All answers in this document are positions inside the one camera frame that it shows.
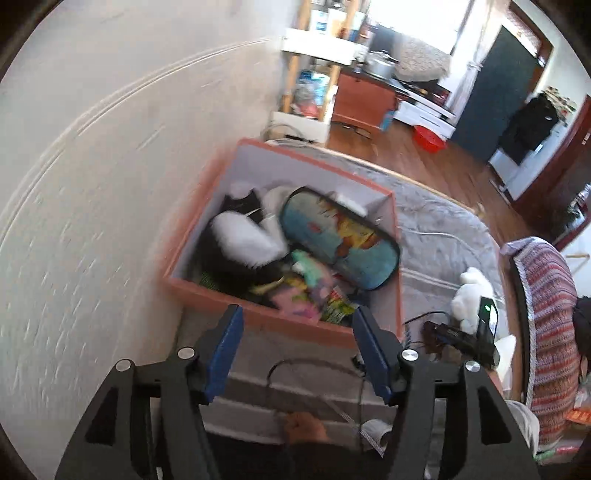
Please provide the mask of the person hand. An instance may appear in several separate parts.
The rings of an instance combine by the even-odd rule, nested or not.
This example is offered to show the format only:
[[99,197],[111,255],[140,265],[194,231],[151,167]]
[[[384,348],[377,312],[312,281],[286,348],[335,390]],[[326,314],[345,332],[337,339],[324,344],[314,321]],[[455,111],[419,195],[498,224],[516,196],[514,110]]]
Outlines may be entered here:
[[329,435],[320,419],[308,412],[294,412],[284,417],[284,433],[290,445],[329,443]]

